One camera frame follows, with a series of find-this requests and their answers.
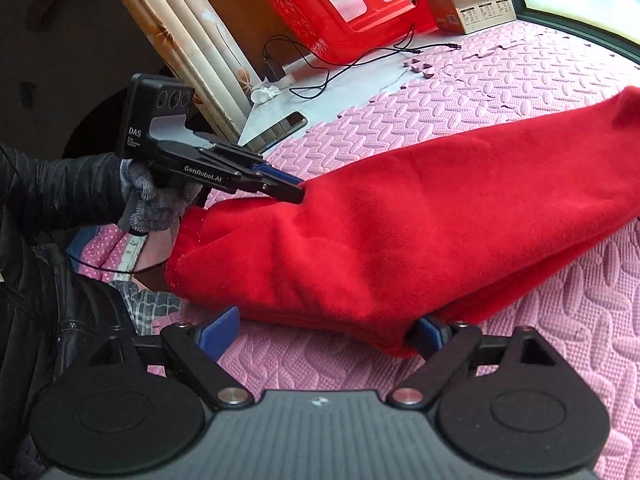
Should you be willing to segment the black jacket sleeve forearm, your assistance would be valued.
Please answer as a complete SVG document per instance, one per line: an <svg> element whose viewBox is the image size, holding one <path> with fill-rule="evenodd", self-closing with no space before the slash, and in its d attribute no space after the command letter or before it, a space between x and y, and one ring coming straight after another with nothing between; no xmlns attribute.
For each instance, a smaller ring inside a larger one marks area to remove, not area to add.
<svg viewBox="0 0 640 480"><path fill-rule="evenodd" d="M102 226L126 205L114 154L38 160L1 148L1 222L23 235Z"/></svg>

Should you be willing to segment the grey gloved left hand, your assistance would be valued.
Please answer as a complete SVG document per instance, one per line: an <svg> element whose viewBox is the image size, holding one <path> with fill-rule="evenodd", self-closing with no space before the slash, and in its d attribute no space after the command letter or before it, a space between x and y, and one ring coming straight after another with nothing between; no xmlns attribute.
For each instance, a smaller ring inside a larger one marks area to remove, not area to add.
<svg viewBox="0 0 640 480"><path fill-rule="evenodd" d="M119 179L125 209L117 226L137 235L168 230L202 190L198 182L188 182L182 188L159 188L150 170L131 159L120 163Z"/></svg>

